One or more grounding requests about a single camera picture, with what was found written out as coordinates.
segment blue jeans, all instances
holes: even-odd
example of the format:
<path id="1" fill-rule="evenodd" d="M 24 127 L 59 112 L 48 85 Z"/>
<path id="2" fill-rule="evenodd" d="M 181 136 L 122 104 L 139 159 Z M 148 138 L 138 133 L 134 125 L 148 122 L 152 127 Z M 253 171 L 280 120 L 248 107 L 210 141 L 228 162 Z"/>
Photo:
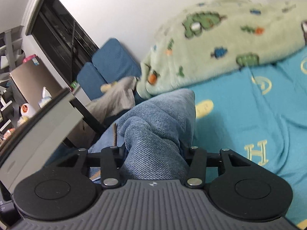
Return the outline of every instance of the blue jeans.
<path id="1" fill-rule="evenodd" d="M 124 179 L 185 180 L 188 165 L 180 149 L 192 144 L 194 100 L 191 90 L 176 90 L 138 104 L 117 120 L 118 146 L 125 141 L 128 150 L 120 168 Z M 110 127 L 89 152 L 100 152 L 112 141 Z"/>

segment dinosaur print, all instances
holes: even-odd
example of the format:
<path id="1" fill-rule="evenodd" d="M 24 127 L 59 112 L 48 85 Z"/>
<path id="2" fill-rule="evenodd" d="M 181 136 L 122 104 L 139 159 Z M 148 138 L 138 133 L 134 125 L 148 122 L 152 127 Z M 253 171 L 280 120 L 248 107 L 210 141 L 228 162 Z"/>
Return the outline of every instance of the dinosaur print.
<path id="1" fill-rule="evenodd" d="M 240 68 L 259 65 L 259 56 L 255 53 L 238 55 L 235 60 Z"/>
<path id="2" fill-rule="evenodd" d="M 185 77 L 185 74 L 183 73 L 183 67 L 182 67 L 182 66 L 179 67 L 179 72 L 176 73 L 176 75 L 177 75 L 177 76 L 180 76 L 180 77 L 182 77 L 182 78 Z"/>
<path id="3" fill-rule="evenodd" d="M 153 70 L 153 72 L 148 76 L 147 81 L 151 85 L 155 85 L 159 77 L 160 74 L 158 74 L 155 70 Z"/>
<path id="4" fill-rule="evenodd" d="M 167 56 L 172 55 L 172 47 L 173 47 L 173 44 L 174 44 L 174 40 L 173 40 L 173 38 L 171 38 L 170 41 L 168 42 L 167 50 L 165 51 L 165 53 L 166 53 Z"/>
<path id="5" fill-rule="evenodd" d="M 216 47 L 214 52 L 211 53 L 211 58 L 215 57 L 216 59 L 223 57 L 228 52 L 227 48 Z"/>
<path id="6" fill-rule="evenodd" d="M 264 28 L 263 27 L 249 27 L 249 26 L 244 26 L 244 27 L 241 27 L 241 30 L 243 32 L 247 32 L 247 33 L 250 33 L 250 34 L 255 34 L 255 35 L 262 35 L 264 33 Z"/>
<path id="7" fill-rule="evenodd" d="M 261 11 L 259 9 L 255 9 L 255 8 L 252 8 L 250 10 L 250 13 L 254 14 L 254 15 L 261 15 Z"/>
<path id="8" fill-rule="evenodd" d="M 283 13 L 288 13 L 289 11 L 291 11 L 294 8 L 296 8 L 296 4 L 294 4 L 294 5 L 290 6 L 290 7 L 283 8 L 281 11 Z"/>
<path id="9" fill-rule="evenodd" d="M 227 16 L 220 16 L 216 12 L 200 12 L 187 15 L 187 19 L 182 22 L 185 27 L 185 37 L 192 39 L 200 36 L 203 30 L 210 30 L 221 23 Z"/>

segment black circular cap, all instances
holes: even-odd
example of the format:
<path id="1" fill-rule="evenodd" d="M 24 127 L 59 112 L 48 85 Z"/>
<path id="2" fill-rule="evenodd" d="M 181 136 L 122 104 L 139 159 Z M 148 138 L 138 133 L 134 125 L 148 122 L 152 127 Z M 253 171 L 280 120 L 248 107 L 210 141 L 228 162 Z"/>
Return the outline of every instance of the black circular cap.
<path id="1" fill-rule="evenodd" d="M 261 199 L 271 192 L 271 187 L 259 180 L 246 179 L 235 185 L 235 191 L 247 199 Z"/>
<path id="2" fill-rule="evenodd" d="M 35 188 L 38 197 L 46 200 L 60 199 L 70 191 L 70 185 L 61 180 L 48 180 L 41 182 Z"/>
<path id="3" fill-rule="evenodd" d="M 247 221 L 285 216 L 293 197 L 285 180 L 257 165 L 228 168 L 212 181 L 208 195 L 218 209 Z"/>
<path id="4" fill-rule="evenodd" d="M 13 202 L 36 220 L 63 220 L 88 209 L 97 196 L 95 184 L 75 168 L 44 168 L 17 184 Z"/>

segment screw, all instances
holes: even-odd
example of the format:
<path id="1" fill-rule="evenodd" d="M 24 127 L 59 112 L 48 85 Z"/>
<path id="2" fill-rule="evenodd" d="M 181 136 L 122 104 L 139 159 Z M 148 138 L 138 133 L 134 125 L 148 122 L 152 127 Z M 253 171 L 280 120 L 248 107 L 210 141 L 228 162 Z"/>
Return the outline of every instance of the screw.
<path id="1" fill-rule="evenodd" d="M 187 183 L 190 186 L 198 186 L 198 185 L 202 184 L 203 181 L 199 178 L 190 178 L 190 179 L 187 180 Z"/>
<path id="2" fill-rule="evenodd" d="M 107 178 L 103 180 L 103 184 L 106 186 L 114 186 L 118 184 L 118 180 L 115 178 Z"/>

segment blue sofa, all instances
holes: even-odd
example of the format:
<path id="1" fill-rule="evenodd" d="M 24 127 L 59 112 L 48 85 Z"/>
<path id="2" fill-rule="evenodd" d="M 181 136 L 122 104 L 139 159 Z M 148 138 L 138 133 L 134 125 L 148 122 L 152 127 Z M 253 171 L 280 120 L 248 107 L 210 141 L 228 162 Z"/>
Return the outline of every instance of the blue sofa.
<path id="1" fill-rule="evenodd" d="M 101 85 L 118 81 L 126 76 L 141 76 L 141 70 L 119 41 L 110 38 L 87 62 L 77 76 L 90 100 L 103 95 Z"/>

